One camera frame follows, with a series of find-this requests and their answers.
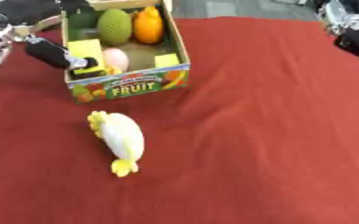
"cantaloupe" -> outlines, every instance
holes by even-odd
[[[124,10],[107,10],[99,18],[97,29],[105,44],[119,46],[129,41],[132,35],[132,20]]]

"red cloth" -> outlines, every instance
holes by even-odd
[[[191,86],[114,101],[75,105],[61,71],[15,49],[0,69],[0,224],[359,223],[359,59],[313,22],[178,24]],[[139,122],[140,173],[110,173],[96,109]]]

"fruit box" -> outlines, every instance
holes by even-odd
[[[130,69],[125,73],[75,80],[71,72],[66,71],[65,82],[76,102],[110,100],[182,88],[187,85],[190,61],[177,26],[165,3],[158,0],[89,2],[95,9],[91,13],[95,13],[97,17],[112,8],[122,9],[131,14],[134,11],[141,11],[144,7],[155,6],[164,20],[165,36],[163,41],[157,45],[141,44],[132,38],[129,43],[116,46],[124,51],[130,59]],[[62,35],[65,46],[68,41],[99,38],[94,27],[85,29],[84,35],[75,35],[74,33],[80,28],[72,27],[73,24],[68,22],[67,15],[63,16]],[[86,24],[86,21],[80,21],[79,24]],[[174,53],[177,55],[179,63],[175,63],[174,66],[155,66],[156,56]]]

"plush chick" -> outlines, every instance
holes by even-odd
[[[143,156],[144,137],[131,118],[122,114],[94,111],[88,116],[89,127],[118,157],[111,170],[119,178],[138,172],[137,161]]]

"yellow block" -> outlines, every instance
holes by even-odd
[[[155,57],[155,67],[173,67],[180,64],[177,53],[165,54]]]
[[[70,41],[67,48],[72,56],[78,58],[94,58],[98,62],[98,66],[88,69],[75,70],[74,74],[89,74],[99,72],[105,69],[101,41],[99,39],[87,39]]]

